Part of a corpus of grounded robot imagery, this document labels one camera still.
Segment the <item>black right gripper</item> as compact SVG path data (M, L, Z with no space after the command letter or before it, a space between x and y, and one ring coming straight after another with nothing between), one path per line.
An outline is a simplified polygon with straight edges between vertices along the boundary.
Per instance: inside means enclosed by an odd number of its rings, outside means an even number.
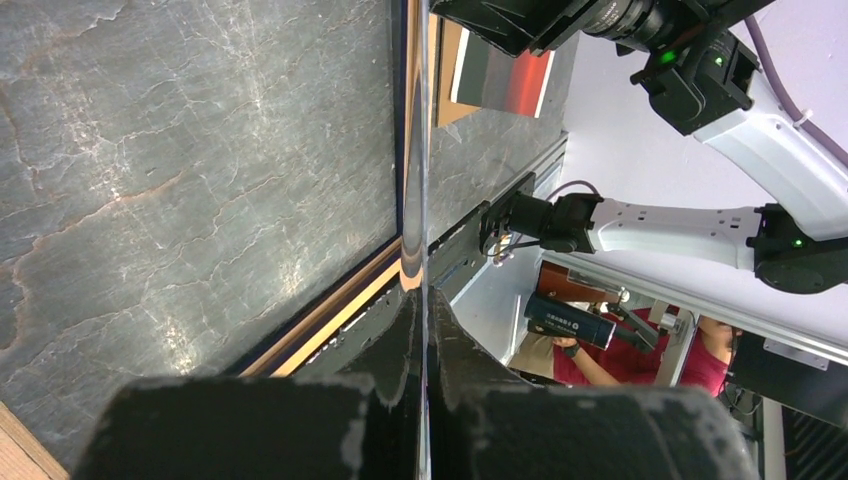
M623 56L629 50L663 50L687 32L709 24L732 26L769 4L755 0L438 0L430 3L430 12L511 57L555 50L581 30L616 43Z

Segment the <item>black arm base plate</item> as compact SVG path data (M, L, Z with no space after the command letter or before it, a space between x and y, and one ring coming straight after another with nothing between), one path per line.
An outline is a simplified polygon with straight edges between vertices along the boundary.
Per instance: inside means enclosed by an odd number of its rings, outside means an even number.
M537 175L534 172L517 177L493 200L481 202L460 221L434 241L428 249L429 283L448 300L453 300L469 284L472 278L487 264L489 257L483 247L489 249L498 232L496 218L509 198L516 193L531 195Z

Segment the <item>person in red shirt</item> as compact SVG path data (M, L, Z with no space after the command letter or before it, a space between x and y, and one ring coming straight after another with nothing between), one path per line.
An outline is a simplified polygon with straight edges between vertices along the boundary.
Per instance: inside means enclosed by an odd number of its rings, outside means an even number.
M734 340L742 331L708 316L698 321L679 383L700 387L716 397L734 357ZM659 339L650 353L642 353L622 339L599 349L574 338L549 337L529 332L508 367L565 385L617 386L652 384L660 369L669 339Z

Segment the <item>wooden picture frame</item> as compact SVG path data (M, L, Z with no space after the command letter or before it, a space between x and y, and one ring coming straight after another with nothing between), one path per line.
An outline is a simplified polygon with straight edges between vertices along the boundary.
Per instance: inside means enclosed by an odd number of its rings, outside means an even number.
M1 418L292 370L397 272L402 1L1 5Z

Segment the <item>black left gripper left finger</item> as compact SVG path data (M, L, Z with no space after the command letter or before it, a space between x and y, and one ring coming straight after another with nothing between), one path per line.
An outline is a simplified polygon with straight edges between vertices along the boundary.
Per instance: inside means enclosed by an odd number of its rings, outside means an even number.
M76 479L413 479L421 290L342 369L139 379L110 401Z

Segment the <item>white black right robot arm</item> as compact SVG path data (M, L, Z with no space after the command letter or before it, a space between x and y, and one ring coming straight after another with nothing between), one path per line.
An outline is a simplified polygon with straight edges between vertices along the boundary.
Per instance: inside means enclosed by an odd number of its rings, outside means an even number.
M482 217L479 249L502 260L646 251L751 272L785 293L847 280L847 154L787 92L755 15L761 1L433 1L430 11L510 56L547 53L577 33L647 54L630 81L678 133L721 153L772 198L688 209L513 187Z

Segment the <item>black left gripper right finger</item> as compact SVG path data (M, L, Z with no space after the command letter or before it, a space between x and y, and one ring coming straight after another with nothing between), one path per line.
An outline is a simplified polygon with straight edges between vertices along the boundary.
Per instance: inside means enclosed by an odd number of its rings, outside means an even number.
M729 414L680 387L535 385L428 300L435 479L755 479Z

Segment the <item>red sunset photo print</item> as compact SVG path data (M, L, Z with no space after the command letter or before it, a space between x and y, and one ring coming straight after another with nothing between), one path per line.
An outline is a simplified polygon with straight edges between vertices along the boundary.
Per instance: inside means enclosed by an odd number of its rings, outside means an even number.
M556 58L524 52L511 57L462 28L449 100L459 105L525 117L541 115Z

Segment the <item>brown cardboard backing board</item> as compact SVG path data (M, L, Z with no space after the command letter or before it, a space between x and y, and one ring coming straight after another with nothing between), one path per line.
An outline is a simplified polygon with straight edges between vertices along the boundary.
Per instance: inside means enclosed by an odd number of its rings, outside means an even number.
M459 54L462 27L449 20L434 17L436 24L435 126L446 127L471 115L479 107L455 103L451 90Z

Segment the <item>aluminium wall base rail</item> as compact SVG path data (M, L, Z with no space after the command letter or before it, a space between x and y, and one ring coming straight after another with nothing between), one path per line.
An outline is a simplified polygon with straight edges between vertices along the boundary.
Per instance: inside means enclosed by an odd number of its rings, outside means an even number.
M569 133L561 131L560 136L540 154L539 159L534 161L536 179L533 194L535 197L546 198L560 185L568 139Z

